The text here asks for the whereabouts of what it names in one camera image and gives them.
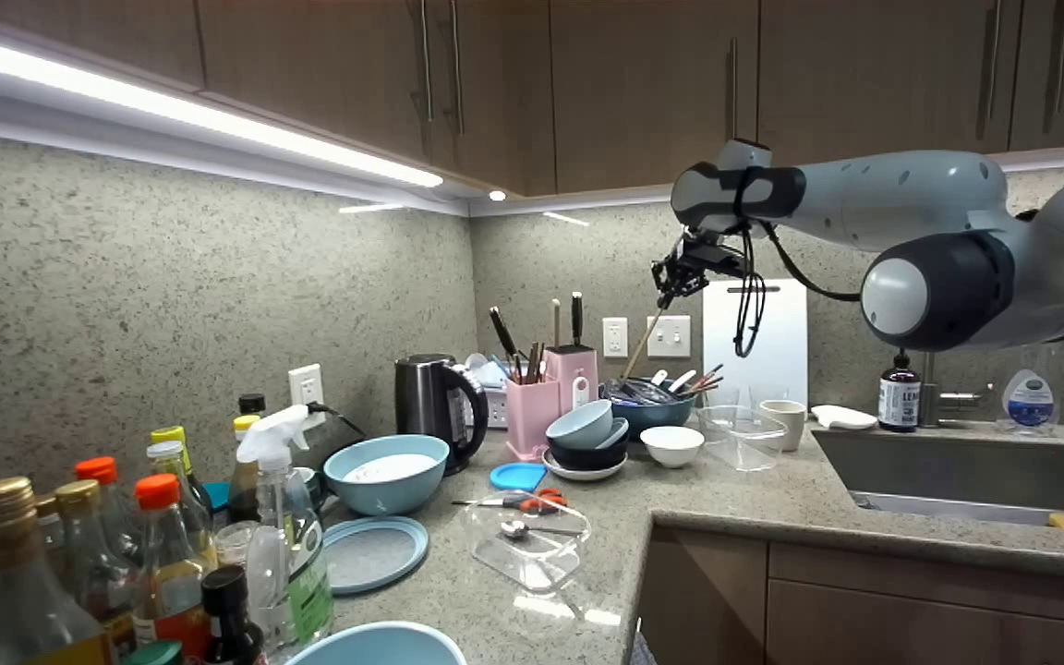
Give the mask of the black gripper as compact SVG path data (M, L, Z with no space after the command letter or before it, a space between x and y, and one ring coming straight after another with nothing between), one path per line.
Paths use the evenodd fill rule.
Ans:
M742 277L744 259L709 233L682 233L666 259L650 266L658 307L668 310L677 299L696 297L709 277Z

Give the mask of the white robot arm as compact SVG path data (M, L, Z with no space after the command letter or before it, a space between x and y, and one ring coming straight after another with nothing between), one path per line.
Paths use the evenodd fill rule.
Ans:
M662 307L712 275L751 282L751 237L777 239L785 224L870 253L847 304L898 351L1064 344L1064 189L1013 214L988 155L921 148L777 168L764 143L726 141L673 180L668 208L682 237L652 266Z

